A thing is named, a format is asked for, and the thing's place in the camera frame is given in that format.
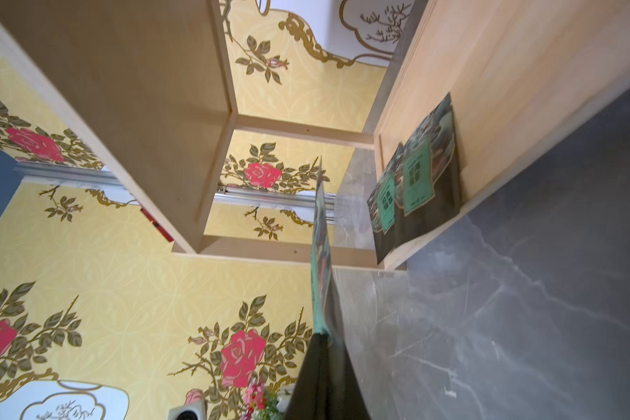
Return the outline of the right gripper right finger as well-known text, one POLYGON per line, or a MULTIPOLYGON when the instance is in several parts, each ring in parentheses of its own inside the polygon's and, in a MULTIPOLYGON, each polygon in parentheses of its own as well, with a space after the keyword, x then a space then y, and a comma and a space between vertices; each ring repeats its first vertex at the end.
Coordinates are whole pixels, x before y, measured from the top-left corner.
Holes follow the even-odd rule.
POLYGON ((353 364, 344 340, 344 330, 327 315, 327 418, 369 419, 353 364))

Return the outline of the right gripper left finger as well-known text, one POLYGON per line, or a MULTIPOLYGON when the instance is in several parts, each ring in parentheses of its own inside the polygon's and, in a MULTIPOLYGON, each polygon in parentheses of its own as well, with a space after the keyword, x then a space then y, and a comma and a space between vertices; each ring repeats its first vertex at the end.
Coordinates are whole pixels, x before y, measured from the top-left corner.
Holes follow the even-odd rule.
POLYGON ((328 337, 313 334, 285 420, 327 419, 328 337))

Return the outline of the green tea bag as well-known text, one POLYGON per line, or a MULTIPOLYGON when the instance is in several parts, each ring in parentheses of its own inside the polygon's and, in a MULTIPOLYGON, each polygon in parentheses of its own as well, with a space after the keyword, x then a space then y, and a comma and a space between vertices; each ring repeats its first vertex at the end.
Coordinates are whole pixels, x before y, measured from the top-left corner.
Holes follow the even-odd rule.
POLYGON ((333 269, 327 229, 324 174, 318 169, 311 241, 311 301, 313 301, 313 332, 332 339, 341 334, 334 304, 333 269))
POLYGON ((367 200, 378 264, 395 248, 395 226, 397 224, 397 204, 395 199, 397 197, 397 181, 395 170, 397 163, 402 162, 403 155, 404 145, 399 143, 367 200))
POLYGON ((395 196, 400 244, 431 232, 460 210, 451 100, 447 94, 402 147, 395 196))

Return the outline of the colourful flower bouquet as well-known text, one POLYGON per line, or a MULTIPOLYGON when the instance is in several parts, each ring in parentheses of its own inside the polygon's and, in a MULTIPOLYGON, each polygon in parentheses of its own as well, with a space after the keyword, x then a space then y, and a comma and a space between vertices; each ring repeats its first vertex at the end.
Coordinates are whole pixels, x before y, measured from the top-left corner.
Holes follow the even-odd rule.
POLYGON ((294 393, 294 384, 273 390, 261 381, 252 381, 243 395, 241 420, 282 420, 294 393))

